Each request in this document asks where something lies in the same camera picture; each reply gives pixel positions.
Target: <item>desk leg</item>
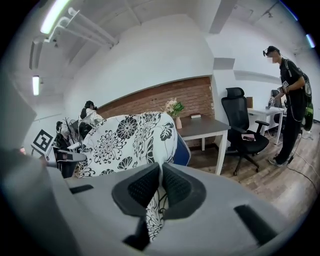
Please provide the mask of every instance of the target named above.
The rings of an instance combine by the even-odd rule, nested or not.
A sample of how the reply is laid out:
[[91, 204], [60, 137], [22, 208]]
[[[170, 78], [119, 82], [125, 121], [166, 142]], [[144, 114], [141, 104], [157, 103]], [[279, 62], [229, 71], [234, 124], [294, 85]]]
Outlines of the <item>desk leg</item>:
[[220, 175], [222, 165], [224, 164], [226, 147], [227, 147], [227, 136], [228, 136], [228, 131], [225, 130], [223, 132], [223, 135], [222, 135], [222, 138], [221, 138], [220, 144], [219, 144], [219, 155], [218, 155], [218, 161], [216, 163], [216, 169], [215, 169], [216, 175]]
[[206, 140], [205, 140], [205, 138], [202, 138], [202, 141], [201, 141], [201, 149], [202, 149], [202, 151], [205, 151], [205, 144], [206, 144]]
[[275, 144], [278, 145], [279, 143], [279, 138], [280, 138], [280, 134], [281, 134], [281, 127], [282, 127], [282, 119], [284, 117], [284, 113], [281, 111], [280, 113], [280, 118], [279, 118], [279, 126], [278, 126], [278, 132], [276, 134], [276, 142]]
[[[262, 120], [263, 122], [267, 122], [267, 115], [266, 114], [263, 114], [262, 115]], [[262, 136], [265, 136], [265, 132], [266, 132], [266, 126], [265, 125], [262, 125], [262, 128], [261, 128], [261, 135]]]

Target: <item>black shirt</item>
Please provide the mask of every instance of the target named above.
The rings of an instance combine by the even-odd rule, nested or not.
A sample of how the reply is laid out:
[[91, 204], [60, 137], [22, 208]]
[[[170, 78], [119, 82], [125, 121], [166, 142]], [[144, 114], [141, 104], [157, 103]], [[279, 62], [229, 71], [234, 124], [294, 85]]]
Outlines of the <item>black shirt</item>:
[[[283, 86], [290, 86], [298, 81], [303, 76], [303, 73], [297, 66], [290, 60], [282, 58], [280, 65], [281, 82]], [[307, 101], [305, 95], [305, 87], [298, 90], [290, 90], [289, 95], [286, 96], [286, 102], [288, 104], [288, 111], [292, 112], [293, 117], [297, 121], [301, 121], [305, 115]]]

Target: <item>chair base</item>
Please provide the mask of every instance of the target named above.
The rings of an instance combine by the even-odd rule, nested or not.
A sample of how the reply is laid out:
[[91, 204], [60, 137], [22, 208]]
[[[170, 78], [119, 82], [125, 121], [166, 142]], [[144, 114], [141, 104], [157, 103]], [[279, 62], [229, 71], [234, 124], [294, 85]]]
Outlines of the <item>chair base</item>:
[[233, 172], [233, 176], [237, 176], [238, 170], [239, 170], [239, 168], [240, 168], [240, 165], [241, 165], [241, 162], [242, 162], [242, 159], [243, 159], [243, 158], [247, 159], [250, 163], [252, 163], [252, 164], [254, 164], [254, 165], [256, 166], [255, 171], [256, 171], [257, 173], [260, 172], [260, 166], [259, 166], [259, 164], [258, 164], [256, 161], [254, 161], [254, 160], [253, 160], [250, 156], [248, 156], [247, 154], [243, 154], [243, 153], [240, 153], [240, 152], [230, 152], [230, 153], [226, 152], [225, 155], [226, 155], [226, 156], [238, 156], [238, 157], [240, 157], [240, 159], [239, 159], [239, 161], [238, 161], [238, 164], [236, 165], [236, 168], [235, 168], [235, 170], [234, 170], [234, 172]]

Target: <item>black and white floral cloth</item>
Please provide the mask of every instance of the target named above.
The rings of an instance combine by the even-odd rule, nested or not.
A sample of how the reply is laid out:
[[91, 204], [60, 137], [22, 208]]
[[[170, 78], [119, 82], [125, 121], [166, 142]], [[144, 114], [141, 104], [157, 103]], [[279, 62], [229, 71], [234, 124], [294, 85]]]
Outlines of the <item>black and white floral cloth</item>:
[[[175, 122], [166, 113], [146, 112], [103, 120], [83, 140], [79, 177], [93, 177], [128, 171], [149, 163], [173, 162], [177, 149]], [[167, 195], [160, 186], [147, 207], [146, 223], [153, 240], [163, 226], [168, 208]]]

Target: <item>ceiling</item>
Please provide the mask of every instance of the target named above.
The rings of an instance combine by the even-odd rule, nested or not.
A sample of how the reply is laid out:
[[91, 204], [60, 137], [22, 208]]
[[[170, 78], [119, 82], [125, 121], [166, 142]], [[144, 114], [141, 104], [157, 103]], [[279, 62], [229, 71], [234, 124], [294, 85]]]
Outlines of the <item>ceiling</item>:
[[238, 0], [231, 17], [261, 29], [294, 54], [310, 48], [299, 22], [278, 0]]
[[[72, 0], [75, 10], [99, 25], [112, 37], [119, 38], [124, 31], [163, 16], [187, 14], [190, 1], [195, 0]], [[269, 33], [298, 53], [308, 48], [308, 42], [299, 24], [280, 4], [264, 13], [277, 0], [238, 0], [231, 16], [248, 22]], [[31, 102], [40, 97], [63, 95], [64, 90], [78, 70], [98, 51], [100, 46], [63, 31], [56, 42], [44, 43], [37, 70], [29, 69], [31, 45], [41, 37], [40, 27], [52, 1], [42, 0], [25, 19], [7, 51], [5, 68], [16, 88]], [[66, 10], [61, 16], [71, 18]], [[32, 76], [42, 79], [40, 95], [33, 96]]]

